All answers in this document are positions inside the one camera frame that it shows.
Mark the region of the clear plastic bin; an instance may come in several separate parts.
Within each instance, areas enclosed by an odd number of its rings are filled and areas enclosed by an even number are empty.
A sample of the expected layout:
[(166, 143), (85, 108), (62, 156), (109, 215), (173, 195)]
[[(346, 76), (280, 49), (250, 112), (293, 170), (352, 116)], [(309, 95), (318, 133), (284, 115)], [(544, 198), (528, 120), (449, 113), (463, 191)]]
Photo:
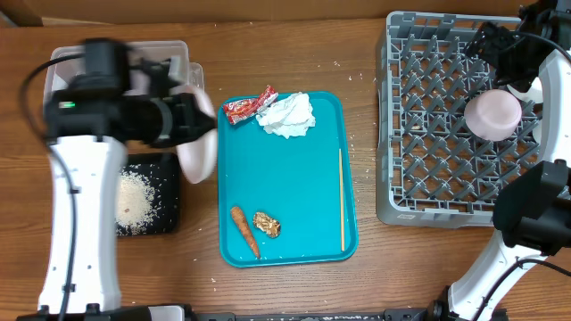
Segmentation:
[(46, 137), (112, 136), (142, 141), (142, 98), (148, 77), (142, 59), (130, 61), (131, 48), (109, 38), (90, 38), (82, 51), (52, 59), (50, 66), (78, 60), (83, 70), (66, 87), (50, 94), (44, 107)]

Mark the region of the white napkin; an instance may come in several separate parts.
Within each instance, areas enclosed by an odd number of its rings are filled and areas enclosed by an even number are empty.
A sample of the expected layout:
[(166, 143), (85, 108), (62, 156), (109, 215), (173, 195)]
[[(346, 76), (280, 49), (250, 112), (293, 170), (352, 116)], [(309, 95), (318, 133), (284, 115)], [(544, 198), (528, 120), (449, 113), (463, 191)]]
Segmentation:
[(285, 139), (305, 136), (309, 128), (316, 126), (310, 97), (302, 92), (272, 103), (255, 118), (266, 133)]

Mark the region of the wooden chopstick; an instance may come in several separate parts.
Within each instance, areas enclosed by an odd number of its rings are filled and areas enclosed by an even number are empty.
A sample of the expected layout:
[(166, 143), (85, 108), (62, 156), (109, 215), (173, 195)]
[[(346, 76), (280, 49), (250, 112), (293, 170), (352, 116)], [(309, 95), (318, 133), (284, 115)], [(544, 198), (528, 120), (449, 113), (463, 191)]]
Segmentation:
[(343, 152), (338, 150), (339, 168), (339, 200), (340, 200), (340, 244), (341, 252), (345, 251), (345, 215), (344, 215), (344, 186), (343, 186)]

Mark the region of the orange carrot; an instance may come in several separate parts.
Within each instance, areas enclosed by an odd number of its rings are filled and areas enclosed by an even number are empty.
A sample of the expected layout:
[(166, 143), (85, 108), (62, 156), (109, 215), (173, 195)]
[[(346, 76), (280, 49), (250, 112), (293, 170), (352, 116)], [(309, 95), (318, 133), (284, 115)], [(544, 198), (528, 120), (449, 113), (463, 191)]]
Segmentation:
[(249, 226), (249, 223), (246, 219), (246, 216), (245, 216), (243, 210), (240, 209), (239, 207), (235, 206), (231, 209), (230, 213), (231, 213), (231, 217), (232, 217), (234, 223), (236, 224), (238, 230), (240, 231), (241, 235), (246, 240), (250, 249), (252, 250), (253, 255), (255, 256), (256, 259), (260, 259), (261, 253), (260, 253), (259, 246), (258, 246), (258, 244), (257, 244), (257, 242), (253, 236), (252, 230)]

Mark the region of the teal serving tray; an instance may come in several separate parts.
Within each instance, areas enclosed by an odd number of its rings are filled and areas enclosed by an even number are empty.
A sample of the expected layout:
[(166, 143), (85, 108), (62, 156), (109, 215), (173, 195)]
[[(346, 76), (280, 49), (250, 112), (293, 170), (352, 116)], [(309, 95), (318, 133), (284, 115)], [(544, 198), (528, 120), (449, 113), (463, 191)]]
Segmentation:
[[(231, 125), (218, 112), (219, 249), (236, 268), (345, 260), (359, 243), (343, 105), (333, 94), (313, 91), (317, 124), (305, 136), (266, 133), (254, 119)], [(340, 244), (338, 150), (343, 152), (345, 251)], [(270, 238), (258, 228), (256, 259), (231, 217), (262, 211), (281, 224)]]

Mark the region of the pink bowl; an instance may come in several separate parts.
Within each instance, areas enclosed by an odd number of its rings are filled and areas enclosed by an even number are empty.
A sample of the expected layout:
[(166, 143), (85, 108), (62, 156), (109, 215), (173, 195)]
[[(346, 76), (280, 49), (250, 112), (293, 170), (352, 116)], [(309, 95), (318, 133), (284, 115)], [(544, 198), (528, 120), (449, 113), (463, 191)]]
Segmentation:
[(493, 142), (510, 137), (522, 117), (518, 99), (509, 92), (492, 89), (470, 100), (464, 110), (468, 129), (476, 136)]

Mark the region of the pile of rice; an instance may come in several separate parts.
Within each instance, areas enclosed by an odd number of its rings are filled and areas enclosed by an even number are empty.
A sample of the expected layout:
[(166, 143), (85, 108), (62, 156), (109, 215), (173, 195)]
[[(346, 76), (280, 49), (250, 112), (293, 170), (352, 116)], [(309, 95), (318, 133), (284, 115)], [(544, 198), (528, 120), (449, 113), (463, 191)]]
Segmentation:
[(125, 234), (138, 235), (150, 226), (157, 216), (154, 197), (155, 188), (147, 176), (131, 170), (120, 172), (116, 222)]

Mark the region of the brown walnut food scrap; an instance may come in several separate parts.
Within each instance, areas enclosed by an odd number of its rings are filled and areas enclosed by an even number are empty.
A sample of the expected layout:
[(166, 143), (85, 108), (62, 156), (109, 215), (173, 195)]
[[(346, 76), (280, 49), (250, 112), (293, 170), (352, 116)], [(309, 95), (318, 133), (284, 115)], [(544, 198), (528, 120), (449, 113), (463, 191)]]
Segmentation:
[(270, 217), (262, 211), (258, 211), (253, 216), (253, 225), (264, 232), (270, 238), (277, 238), (281, 233), (281, 224), (276, 219)]

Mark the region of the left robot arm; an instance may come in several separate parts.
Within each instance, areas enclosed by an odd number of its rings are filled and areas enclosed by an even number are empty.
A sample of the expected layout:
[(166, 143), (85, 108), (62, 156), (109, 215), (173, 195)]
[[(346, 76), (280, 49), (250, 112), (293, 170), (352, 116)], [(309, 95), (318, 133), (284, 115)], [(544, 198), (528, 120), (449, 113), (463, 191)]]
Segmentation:
[(85, 40), (82, 73), (44, 104), (34, 134), (53, 182), (48, 269), (36, 320), (189, 320), (185, 304), (123, 307), (116, 262), (120, 169), (127, 142), (175, 148), (197, 184), (217, 160), (217, 116), (209, 96), (174, 73), (175, 61), (146, 45)]

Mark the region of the pink round plate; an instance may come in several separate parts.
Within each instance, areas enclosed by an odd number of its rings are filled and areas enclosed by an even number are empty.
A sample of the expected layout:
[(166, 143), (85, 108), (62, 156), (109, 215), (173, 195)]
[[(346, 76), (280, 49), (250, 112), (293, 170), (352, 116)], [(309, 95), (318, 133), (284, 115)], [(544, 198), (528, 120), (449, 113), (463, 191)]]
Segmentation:
[(176, 146), (178, 162), (186, 180), (198, 184), (214, 170), (218, 157), (218, 120), (210, 97), (197, 86), (178, 88), (180, 94), (190, 94), (190, 111), (194, 118), (189, 142)]

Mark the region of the grey dishwasher rack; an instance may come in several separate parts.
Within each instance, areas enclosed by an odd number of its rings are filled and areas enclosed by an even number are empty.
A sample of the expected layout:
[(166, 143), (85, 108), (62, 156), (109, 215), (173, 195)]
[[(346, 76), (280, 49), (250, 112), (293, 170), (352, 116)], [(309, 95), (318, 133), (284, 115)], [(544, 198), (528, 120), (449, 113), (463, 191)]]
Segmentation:
[[(520, 19), (490, 17), (514, 30)], [(478, 15), (392, 12), (377, 44), (377, 216), (389, 225), (490, 226), (498, 192), (537, 163), (542, 103), (520, 100), (515, 132), (493, 142), (466, 125), (467, 103), (496, 86), (495, 68), (465, 55)]]

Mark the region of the white cup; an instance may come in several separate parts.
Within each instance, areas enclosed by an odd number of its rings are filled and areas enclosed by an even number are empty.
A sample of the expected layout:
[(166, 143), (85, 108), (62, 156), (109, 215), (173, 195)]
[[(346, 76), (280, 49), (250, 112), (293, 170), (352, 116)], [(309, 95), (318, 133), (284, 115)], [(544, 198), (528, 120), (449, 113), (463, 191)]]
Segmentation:
[(542, 83), (538, 78), (534, 79), (530, 88), (526, 92), (520, 92), (512, 85), (507, 85), (507, 88), (518, 100), (524, 103), (529, 101), (533, 101), (534, 103), (543, 103)]
[(541, 144), (541, 142), (542, 142), (542, 121), (541, 120), (539, 120), (537, 122), (537, 126), (533, 129), (532, 135), (533, 135), (534, 141), (537, 144)]

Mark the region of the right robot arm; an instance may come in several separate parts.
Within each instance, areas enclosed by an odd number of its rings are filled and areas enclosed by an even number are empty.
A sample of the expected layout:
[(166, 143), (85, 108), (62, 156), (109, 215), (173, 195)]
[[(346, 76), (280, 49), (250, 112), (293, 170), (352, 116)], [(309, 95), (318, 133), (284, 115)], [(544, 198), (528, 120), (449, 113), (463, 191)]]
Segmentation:
[(506, 185), (492, 214), (494, 232), (468, 272), (446, 287), (424, 320), (505, 320), (496, 307), (532, 267), (570, 245), (570, 3), (523, 6), (515, 30), (482, 24), (465, 53), (496, 70), (495, 83), (529, 90), (542, 85), (538, 163)]

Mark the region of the black tray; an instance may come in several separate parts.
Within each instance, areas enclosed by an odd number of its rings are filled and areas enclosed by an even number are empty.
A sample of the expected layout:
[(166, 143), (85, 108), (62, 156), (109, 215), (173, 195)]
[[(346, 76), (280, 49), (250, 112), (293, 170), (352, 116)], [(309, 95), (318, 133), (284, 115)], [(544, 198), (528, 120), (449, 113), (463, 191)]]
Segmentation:
[(120, 170), (116, 235), (173, 232), (180, 216), (180, 169), (172, 152), (131, 154)]

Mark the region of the red snack wrapper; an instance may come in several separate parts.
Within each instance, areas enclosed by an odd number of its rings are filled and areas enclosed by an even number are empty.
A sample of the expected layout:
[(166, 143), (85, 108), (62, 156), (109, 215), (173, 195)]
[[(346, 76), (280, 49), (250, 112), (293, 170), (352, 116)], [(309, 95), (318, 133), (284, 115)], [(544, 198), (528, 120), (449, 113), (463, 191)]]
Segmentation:
[(247, 120), (255, 116), (261, 111), (264, 111), (276, 101), (278, 91), (272, 86), (267, 86), (266, 89), (254, 98), (247, 98), (231, 103), (225, 103), (222, 110), (227, 116), (228, 122), (235, 125), (243, 120)]

